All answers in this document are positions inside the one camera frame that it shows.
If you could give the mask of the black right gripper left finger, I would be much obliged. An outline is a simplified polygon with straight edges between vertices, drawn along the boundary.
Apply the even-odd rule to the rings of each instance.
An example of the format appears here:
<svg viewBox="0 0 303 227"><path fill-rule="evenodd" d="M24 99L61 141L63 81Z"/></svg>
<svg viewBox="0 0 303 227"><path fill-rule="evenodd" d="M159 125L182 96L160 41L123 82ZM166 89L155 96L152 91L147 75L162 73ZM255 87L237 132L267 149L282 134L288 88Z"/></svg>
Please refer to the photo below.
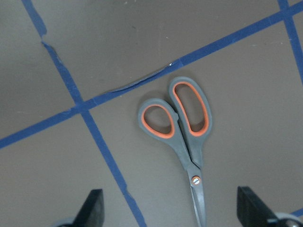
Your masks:
<svg viewBox="0 0 303 227"><path fill-rule="evenodd" d="M91 190L75 220L74 227L102 227L105 220L102 189Z"/></svg>

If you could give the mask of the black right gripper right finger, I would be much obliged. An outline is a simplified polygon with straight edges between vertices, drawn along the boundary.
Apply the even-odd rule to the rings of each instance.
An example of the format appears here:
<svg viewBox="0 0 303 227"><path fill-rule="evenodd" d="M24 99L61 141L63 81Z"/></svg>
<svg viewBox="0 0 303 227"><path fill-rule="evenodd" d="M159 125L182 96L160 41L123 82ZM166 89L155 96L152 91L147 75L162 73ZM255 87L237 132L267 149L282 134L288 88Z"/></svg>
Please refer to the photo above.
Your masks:
<svg viewBox="0 0 303 227"><path fill-rule="evenodd" d="M248 186L237 188L237 218L243 227L277 225L277 216Z"/></svg>

